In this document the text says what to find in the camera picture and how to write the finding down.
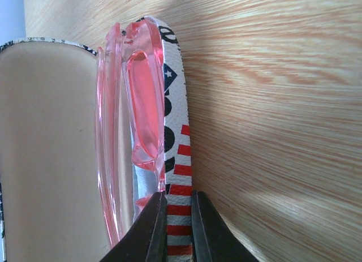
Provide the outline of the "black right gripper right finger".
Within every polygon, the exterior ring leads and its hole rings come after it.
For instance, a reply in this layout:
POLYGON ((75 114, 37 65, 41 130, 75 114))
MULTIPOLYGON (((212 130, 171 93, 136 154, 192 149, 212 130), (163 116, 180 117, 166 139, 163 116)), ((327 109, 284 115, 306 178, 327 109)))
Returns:
POLYGON ((192 191, 191 217, 196 261, 257 261, 232 234, 204 191, 192 191))

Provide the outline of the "red sunglasses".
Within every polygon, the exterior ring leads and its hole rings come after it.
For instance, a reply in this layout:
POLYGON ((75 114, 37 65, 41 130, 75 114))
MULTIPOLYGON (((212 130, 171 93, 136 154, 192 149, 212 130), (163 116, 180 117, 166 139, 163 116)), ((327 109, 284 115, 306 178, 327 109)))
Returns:
POLYGON ((156 23, 115 24, 97 54, 95 118, 98 188, 112 246, 165 190, 164 87, 156 23))

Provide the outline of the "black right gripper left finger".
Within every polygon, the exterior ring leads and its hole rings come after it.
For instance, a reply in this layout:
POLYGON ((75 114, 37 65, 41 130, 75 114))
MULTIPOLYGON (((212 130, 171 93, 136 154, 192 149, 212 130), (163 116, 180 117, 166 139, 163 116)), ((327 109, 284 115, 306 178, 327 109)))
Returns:
POLYGON ((166 209, 166 192, 154 193, 127 234, 101 262, 166 261, 166 209))

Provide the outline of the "stars and stripes glasses case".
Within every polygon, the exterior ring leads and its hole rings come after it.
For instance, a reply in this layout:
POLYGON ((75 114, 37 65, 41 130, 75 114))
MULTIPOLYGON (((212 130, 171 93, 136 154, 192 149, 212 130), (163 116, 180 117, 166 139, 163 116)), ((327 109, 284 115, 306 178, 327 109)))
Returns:
MULTIPOLYGON (((183 61, 173 30, 145 18, 163 46, 166 261, 193 261, 183 61)), ((114 247, 98 188, 97 54, 43 37, 1 46, 2 261, 101 261, 114 247)))

